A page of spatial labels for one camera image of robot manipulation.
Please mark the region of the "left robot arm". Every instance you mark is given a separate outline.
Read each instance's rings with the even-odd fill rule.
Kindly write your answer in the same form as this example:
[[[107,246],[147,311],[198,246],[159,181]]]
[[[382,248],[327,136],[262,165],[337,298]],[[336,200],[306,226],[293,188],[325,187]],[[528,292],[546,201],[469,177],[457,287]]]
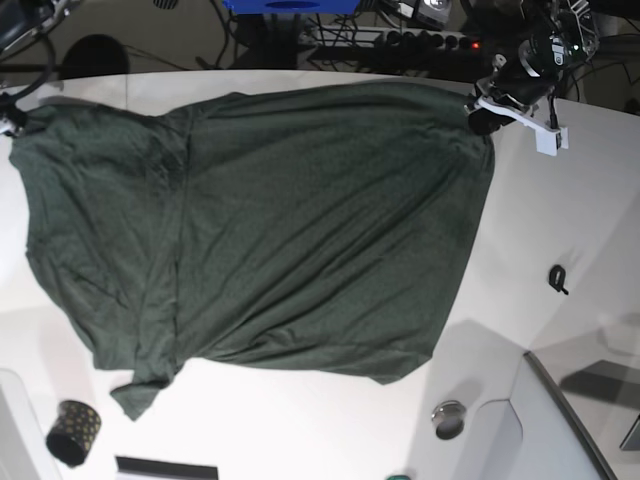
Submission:
[[[559,86],[599,47],[588,1],[525,1],[523,7],[529,31],[517,46],[500,46],[492,54],[491,74],[475,82],[465,105],[469,127],[477,135],[524,121],[543,99],[556,128],[554,100]]]

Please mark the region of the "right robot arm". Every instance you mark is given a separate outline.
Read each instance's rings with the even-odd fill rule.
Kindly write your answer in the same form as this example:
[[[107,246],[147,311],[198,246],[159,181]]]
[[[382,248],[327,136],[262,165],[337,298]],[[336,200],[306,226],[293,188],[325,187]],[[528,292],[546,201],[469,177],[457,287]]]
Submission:
[[[18,102],[36,92],[56,71],[56,50],[50,35],[83,1],[20,1],[1,2],[1,73],[38,73],[26,87],[14,93],[1,90],[1,134],[19,135],[27,121],[27,114]],[[44,48],[43,64],[9,65],[7,61],[33,46]]]

